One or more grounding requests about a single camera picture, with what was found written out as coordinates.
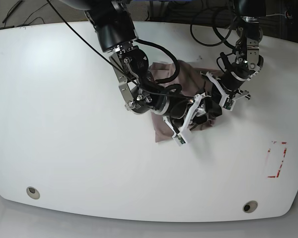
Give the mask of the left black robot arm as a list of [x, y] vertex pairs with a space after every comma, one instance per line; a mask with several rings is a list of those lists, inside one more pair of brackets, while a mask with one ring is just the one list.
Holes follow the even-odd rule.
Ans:
[[230, 62], [228, 55], [220, 53], [219, 59], [224, 64], [225, 71], [220, 77], [215, 77], [207, 72], [206, 77], [213, 83], [212, 97], [222, 108], [231, 111], [237, 100], [241, 98], [250, 99], [248, 91], [240, 87], [246, 81], [257, 75], [264, 63], [263, 57], [259, 54], [259, 43], [261, 41], [261, 28], [258, 18], [266, 15], [266, 3], [264, 0], [235, 0], [233, 2], [233, 13], [237, 22], [231, 21], [229, 32], [233, 29], [239, 35], [235, 45], [227, 42], [228, 36], [223, 37], [215, 26], [215, 19], [225, 7], [217, 9], [212, 16], [212, 28], [215, 34], [232, 49], [235, 60]]

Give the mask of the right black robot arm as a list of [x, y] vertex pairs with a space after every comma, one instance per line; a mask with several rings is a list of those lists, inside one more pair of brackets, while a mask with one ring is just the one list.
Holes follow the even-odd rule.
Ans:
[[68, 0], [84, 11], [119, 79], [126, 107], [151, 113], [156, 142], [185, 139], [186, 132], [212, 126], [222, 109], [212, 98], [213, 84], [197, 68], [164, 47], [137, 37], [121, 0]]

